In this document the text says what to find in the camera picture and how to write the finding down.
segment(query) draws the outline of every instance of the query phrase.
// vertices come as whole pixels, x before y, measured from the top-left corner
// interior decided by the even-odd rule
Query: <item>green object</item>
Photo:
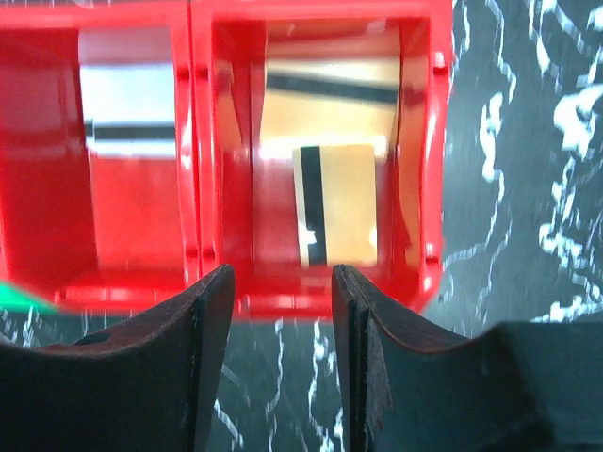
[[[27,313],[31,308],[39,313],[56,313],[57,307],[41,299],[37,299],[7,284],[0,283],[0,308],[17,313]]]

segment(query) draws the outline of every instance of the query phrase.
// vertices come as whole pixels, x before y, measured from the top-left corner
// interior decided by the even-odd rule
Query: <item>beige card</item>
[[[399,88],[399,61],[271,61],[268,72]],[[260,141],[267,154],[292,158],[301,263],[308,266],[301,147],[319,146],[326,264],[377,263],[375,165],[397,140],[396,105],[267,89]]]
[[[320,148],[327,264],[377,264],[374,148]]]

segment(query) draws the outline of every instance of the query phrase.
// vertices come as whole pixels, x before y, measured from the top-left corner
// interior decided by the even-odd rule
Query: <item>black magnetic stripe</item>
[[[388,105],[398,103],[399,93],[397,89],[368,87],[342,81],[320,80],[282,73],[269,73],[266,88]]]
[[[305,227],[314,232],[316,243],[308,245],[308,261],[311,266],[326,265],[327,240],[324,231],[324,202],[322,199],[322,172],[320,148],[301,148],[301,179],[305,204]]]
[[[122,141],[122,140],[153,140],[175,139],[176,130],[173,124],[115,124],[95,125],[95,141]]]

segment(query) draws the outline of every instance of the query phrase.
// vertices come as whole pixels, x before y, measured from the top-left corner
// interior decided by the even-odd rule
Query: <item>black marble surface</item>
[[[599,3],[454,2],[446,271],[425,312],[445,328],[603,311]],[[0,338],[70,343],[119,320],[0,310]],[[341,415],[329,322],[233,325],[209,450],[342,451]]]

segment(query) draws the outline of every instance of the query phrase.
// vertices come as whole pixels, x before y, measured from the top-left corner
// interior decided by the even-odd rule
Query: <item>red plastic bin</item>
[[[6,9],[0,279],[127,312],[228,263],[237,318],[330,316],[331,267],[300,258],[294,170],[261,154],[266,64],[395,58],[398,142],[376,168],[378,259],[360,267],[420,311],[441,274],[451,24],[444,0]],[[153,61],[173,66],[175,159],[89,153],[80,66]]]
[[[200,277],[188,5],[0,14],[0,277],[71,311],[148,308]],[[90,153],[80,67],[171,63],[176,158]]]
[[[300,264],[293,169],[260,155],[266,63],[399,58],[399,140],[377,169],[379,259],[361,269],[420,311],[441,276],[450,3],[212,0],[191,11],[203,272],[234,265],[239,315],[330,315],[331,269]],[[262,231],[278,231],[279,253]]]

